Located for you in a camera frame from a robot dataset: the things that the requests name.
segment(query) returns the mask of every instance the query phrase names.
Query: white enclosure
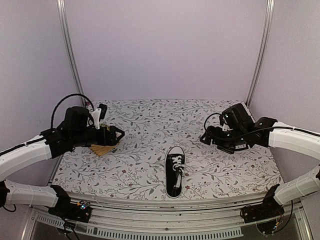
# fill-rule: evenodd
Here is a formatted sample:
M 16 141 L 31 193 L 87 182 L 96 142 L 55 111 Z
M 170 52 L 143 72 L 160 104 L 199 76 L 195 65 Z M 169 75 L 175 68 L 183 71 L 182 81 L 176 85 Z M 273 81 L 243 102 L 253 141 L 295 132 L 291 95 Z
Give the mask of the white enclosure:
M 244 100 L 266 5 L 262 0 L 67 0 L 84 91 L 94 100 Z
M 71 93 L 95 101 L 245 101 L 259 66 L 254 117 L 320 132 L 319 11 L 317 0 L 2 1 L 0 152 L 48 129 L 54 106 Z M 61 20 L 67 20 L 63 27 Z M 54 124 L 76 105 L 77 97 L 65 102 Z M 271 152 L 285 182 L 318 163 Z M 9 179 L 46 186 L 56 162 L 34 164 Z M 319 196 L 301 200 L 315 240 Z M 0 240 L 19 239 L 23 225 L 17 222 L 26 214 L 22 206 L 15 214 L 0 209 Z

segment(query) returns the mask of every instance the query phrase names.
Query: white shoelace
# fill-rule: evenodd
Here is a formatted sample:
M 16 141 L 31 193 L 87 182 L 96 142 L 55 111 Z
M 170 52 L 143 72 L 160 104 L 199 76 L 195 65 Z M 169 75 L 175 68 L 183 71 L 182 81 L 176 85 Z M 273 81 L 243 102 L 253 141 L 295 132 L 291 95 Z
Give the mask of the white shoelace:
M 182 168 L 185 167 L 184 164 L 181 164 L 182 163 L 182 157 L 181 156 L 176 156 L 176 157 L 172 157 L 172 162 L 173 162 L 173 166 L 172 166 L 172 169 L 173 171 L 176 172 L 177 174 L 177 181 L 176 181 L 176 184 L 173 186 L 174 188 L 180 188 L 180 184 L 181 184 L 181 180 L 182 180 L 182 174 L 184 174 L 184 170 Z

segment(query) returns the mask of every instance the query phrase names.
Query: black cable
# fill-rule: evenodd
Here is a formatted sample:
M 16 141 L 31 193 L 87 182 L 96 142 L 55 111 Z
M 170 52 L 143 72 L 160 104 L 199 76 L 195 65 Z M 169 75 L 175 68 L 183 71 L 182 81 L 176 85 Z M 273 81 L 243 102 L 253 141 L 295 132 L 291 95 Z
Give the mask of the black cable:
M 2 206 L 2 207 L 3 207 L 3 209 L 6 210 L 7 212 L 9 212 L 9 213 L 14 213 L 14 212 L 17 210 L 17 207 L 16 207 L 15 204 L 13 204 L 13 206 L 14 206 L 14 209 L 13 209 L 13 210 L 10 210 L 10 209 L 6 208 L 5 206 Z
M 7 150 L 5 150 L 5 151 L 0 152 L 0 156 L 5 155 L 5 154 L 7 154 L 7 153 L 10 153 L 10 152 L 12 152 L 12 151 L 14 151 L 14 150 L 16 150 L 16 149 L 19 149 L 19 148 L 21 148 L 21 147 L 24 147 L 24 146 L 25 146 L 24 143 L 21 143 L 21 144 L 19 144 L 19 145 L 16 145 L 16 146 L 14 146 L 14 147 L 12 147 L 12 148 L 9 148 L 9 149 L 7 149 Z
M 19 145 L 16 145 L 16 146 L 14 146 L 14 147 L 12 147 L 12 148 L 9 148 L 9 149 L 7 149 L 7 150 L 5 150 L 5 151 L 0 152 L 0 157 L 1 157 L 2 155 L 8 154 L 8 153 L 10 153 L 10 152 L 12 152 L 12 151 L 14 151 L 14 150 L 16 150 L 16 149 L 19 149 L 19 148 L 28 146 L 28 145 L 30 145 L 30 144 L 34 144 L 34 143 L 40 142 L 40 141 L 42 141 L 42 140 L 44 140 L 44 139 L 45 139 L 44 137 L 40 137 L 40 138 L 38 138 L 38 139 L 36 139 L 36 140 L 27 141 L 26 143 L 21 143 L 21 144 L 19 144 Z
M 294 201 L 291 200 L 291 212 L 290 212 L 290 215 L 289 215 L 288 220 L 286 221 L 286 223 L 283 225 L 282 228 L 277 229 L 276 231 L 273 232 L 273 234 L 276 234 L 276 233 L 282 231 L 282 230 L 288 225 L 288 223 L 290 222 L 290 219 L 291 219 L 291 217 L 292 217 L 292 213 L 293 213 L 293 212 L 294 212 Z
M 57 105 L 54 107 L 54 109 L 53 109 L 53 112 L 52 112 L 52 115 L 51 115 L 51 123 L 50 123 L 50 128 L 51 128 L 51 129 L 54 128 L 55 113 L 56 113 L 57 108 L 59 107 L 59 105 L 60 105 L 64 100 L 66 100 L 66 99 L 68 99 L 68 98 L 70 98 L 70 97 L 73 97 L 73 96 L 83 97 L 84 99 L 86 99 L 86 100 L 89 102 L 89 104 L 90 104 L 91 107 L 92 107 L 92 110 L 95 110 L 95 107 L 94 107 L 92 101 L 91 101 L 87 96 L 85 96 L 85 95 L 83 95 L 83 94 L 81 94 L 81 93 L 73 93 L 73 94 L 70 94 L 70 95 L 68 95 L 68 96 L 65 96 L 64 98 L 62 98 L 62 99 L 58 102 L 58 104 L 57 104 Z
M 230 141 L 230 140 L 237 140 L 237 139 L 240 139 L 240 138 L 243 138 L 245 136 L 248 136 L 250 134 L 254 134 L 254 133 L 258 133 L 258 132 L 262 132 L 262 131 L 265 131 L 265 130 L 273 130 L 273 129 L 288 129 L 288 130 L 294 130 L 294 131 L 299 131 L 299 132 L 303 132 L 305 134 L 310 134 L 310 135 L 313 135 L 313 136 L 316 136 L 316 137 L 320 137 L 320 134 L 317 134 L 317 133 L 314 133 L 314 132 L 311 132 L 311 131 L 308 131 L 308 130 L 304 130 L 304 129 L 300 129 L 300 128 L 293 128 L 293 127 L 289 127 L 289 126 L 271 126 L 271 127 L 266 127 L 266 128 L 262 128 L 262 129 L 257 129 L 257 130 L 254 130 L 254 131 L 251 131 L 251 132 L 248 132 L 248 133 L 244 133 L 240 136 L 236 136 L 236 137 L 230 137 L 230 138 L 224 138 L 224 137 L 219 137 L 219 136 L 216 136 L 216 135 L 213 135 L 211 132 L 208 131 L 208 129 L 206 128 L 206 124 L 207 124 L 207 121 L 208 119 L 213 116 L 213 115 L 221 115 L 220 113 L 213 113 L 211 114 L 210 116 L 208 116 L 206 118 L 206 120 L 204 121 L 204 130 L 207 134 L 209 134 L 213 139 L 217 139 L 217 140 L 220 140 L 220 141 Z
M 74 228 L 65 218 L 62 218 L 62 217 L 61 217 L 61 219 L 64 221 L 63 228 L 64 228 L 64 233 L 65 233 L 66 238 L 69 239 L 69 240 L 72 240 L 72 239 L 68 236 L 69 233 L 67 233 L 67 228 L 66 228 L 66 227 L 69 227 L 69 228 L 71 229 L 71 231 L 73 232 L 73 234 L 75 235 L 76 239 L 77 239 L 77 240 L 80 240 L 78 234 L 77 234 L 76 231 L 75 231 L 75 228 Z

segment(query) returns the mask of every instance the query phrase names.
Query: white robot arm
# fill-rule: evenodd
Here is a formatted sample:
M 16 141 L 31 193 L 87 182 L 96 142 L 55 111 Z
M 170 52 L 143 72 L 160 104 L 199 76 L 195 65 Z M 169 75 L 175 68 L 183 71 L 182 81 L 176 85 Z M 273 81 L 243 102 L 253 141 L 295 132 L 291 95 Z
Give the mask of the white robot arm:
M 85 107 L 70 107 L 57 128 L 51 127 L 27 142 L 0 152 L 0 208 L 11 204 L 41 205 L 48 207 L 50 214 L 63 219 L 88 222 L 91 213 L 88 203 L 72 204 L 60 186 L 32 186 L 6 178 L 31 164 L 71 152 L 75 147 L 116 145 L 125 133 L 115 126 L 100 126 L 106 110 L 103 104 L 92 112 Z
M 290 129 L 274 129 L 269 135 L 269 146 L 292 150 L 320 160 L 320 137 L 296 131 L 295 128 L 282 122 L 276 122 L 273 127 L 290 127 Z M 291 200 L 307 196 L 320 190 L 320 164 L 298 178 L 280 184 L 274 192 L 274 199 L 279 205 Z
M 206 127 L 212 115 L 220 115 L 220 125 L 223 127 Z M 268 117 L 261 117 L 254 122 L 247 107 L 241 103 L 221 114 L 212 115 L 205 121 L 205 133 L 200 138 L 207 145 L 215 144 L 218 149 L 233 154 L 257 144 L 292 150 L 320 160 L 320 133 L 286 125 Z M 283 214 L 283 204 L 317 191 L 320 191 L 320 165 L 290 182 L 271 187 L 261 204 L 244 207 L 241 216 L 246 223 L 275 217 Z

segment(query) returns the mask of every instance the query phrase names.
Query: floral tablecloth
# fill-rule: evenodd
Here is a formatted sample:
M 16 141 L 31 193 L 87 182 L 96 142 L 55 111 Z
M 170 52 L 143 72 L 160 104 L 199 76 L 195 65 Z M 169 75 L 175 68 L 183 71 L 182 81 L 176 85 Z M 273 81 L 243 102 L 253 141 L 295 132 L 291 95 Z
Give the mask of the floral tablecloth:
M 227 154 L 199 141 L 211 113 L 238 102 L 228 100 L 107 100 L 104 123 L 125 131 L 116 149 L 102 157 L 89 148 L 66 153 L 53 184 L 67 192 L 130 200 L 201 200 L 266 192 L 281 175 L 269 149 Z M 218 124 L 213 118 L 211 125 Z M 185 152 L 182 194 L 165 191 L 165 158 L 173 146 Z

